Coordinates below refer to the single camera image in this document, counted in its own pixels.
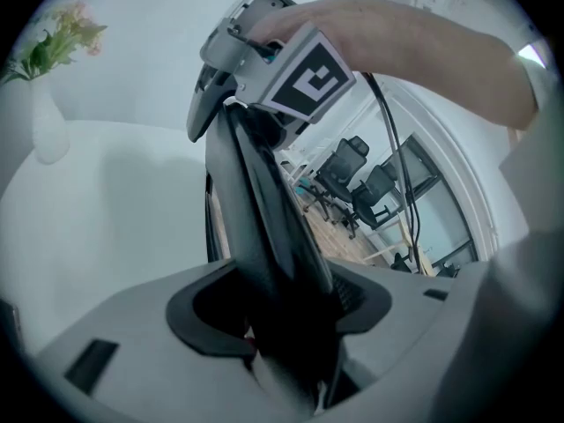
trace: round table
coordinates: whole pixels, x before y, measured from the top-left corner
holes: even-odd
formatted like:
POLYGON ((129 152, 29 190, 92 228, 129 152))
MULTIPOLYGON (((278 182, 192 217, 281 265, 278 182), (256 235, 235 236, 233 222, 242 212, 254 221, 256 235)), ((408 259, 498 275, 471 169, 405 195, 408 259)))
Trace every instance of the round table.
POLYGON ((207 262, 203 141, 121 122, 68 129, 65 157, 31 152, 0 200, 0 294, 31 355, 112 294, 207 262))

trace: vase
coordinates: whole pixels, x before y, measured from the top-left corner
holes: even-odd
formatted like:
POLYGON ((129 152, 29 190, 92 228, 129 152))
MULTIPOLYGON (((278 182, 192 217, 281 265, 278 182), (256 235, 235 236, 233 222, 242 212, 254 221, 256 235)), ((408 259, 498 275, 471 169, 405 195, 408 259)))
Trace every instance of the vase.
POLYGON ((53 101, 47 75, 29 82, 32 97, 33 147, 40 163, 51 165, 69 151, 69 133, 61 111, 53 101))

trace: black mesh chair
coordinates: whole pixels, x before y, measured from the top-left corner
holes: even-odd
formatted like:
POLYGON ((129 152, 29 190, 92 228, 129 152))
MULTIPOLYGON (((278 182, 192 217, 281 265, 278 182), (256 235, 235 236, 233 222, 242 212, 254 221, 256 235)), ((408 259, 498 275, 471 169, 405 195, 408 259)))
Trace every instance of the black mesh chair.
POLYGON ((378 217, 384 214, 390 214, 390 210, 384 205, 384 210, 374 214, 372 207, 374 207, 380 199, 390 191, 392 191, 397 180, 395 169, 391 165, 387 165, 384 169, 382 166, 376 166, 368 176, 366 182, 360 181, 360 185, 354 189, 352 195, 352 211, 344 211, 343 217, 338 220, 332 221, 333 224, 339 222, 347 223, 351 229, 352 234, 349 238, 352 239, 356 236, 354 229, 354 221, 361 220, 372 230, 380 226, 378 217))
POLYGON ((315 198, 312 203, 303 207, 303 211, 307 212, 311 205, 319 202, 325 213, 323 219, 328 221, 327 206, 332 205, 329 197, 338 197, 344 202, 351 203, 353 195, 346 186, 357 171, 366 164, 369 150, 368 145, 360 137, 341 139, 337 150, 325 160, 315 176, 315 180, 324 187, 324 191, 319 190, 315 185, 311 187, 300 185, 315 198))

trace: bright light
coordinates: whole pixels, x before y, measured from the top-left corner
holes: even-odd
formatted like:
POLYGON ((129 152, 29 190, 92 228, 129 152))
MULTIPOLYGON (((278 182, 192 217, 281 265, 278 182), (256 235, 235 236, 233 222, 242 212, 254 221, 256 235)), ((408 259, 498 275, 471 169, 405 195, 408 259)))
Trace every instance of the bright light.
POLYGON ((543 63, 543 60, 541 60, 540 56, 538 56, 537 50, 535 50, 534 47, 531 46, 531 44, 519 50, 519 56, 522 56, 523 58, 527 58, 528 60, 532 60, 535 63, 540 64, 541 66, 546 68, 545 64, 543 63))

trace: human arm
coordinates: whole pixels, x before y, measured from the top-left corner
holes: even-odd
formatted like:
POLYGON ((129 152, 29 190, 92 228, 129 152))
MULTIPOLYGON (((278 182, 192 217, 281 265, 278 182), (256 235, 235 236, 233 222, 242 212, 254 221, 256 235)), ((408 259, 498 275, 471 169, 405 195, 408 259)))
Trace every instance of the human arm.
POLYGON ((501 40, 388 0, 320 0, 273 12, 251 30, 288 41, 312 21, 354 71, 424 86, 490 122, 524 130, 537 112, 527 74, 501 40))

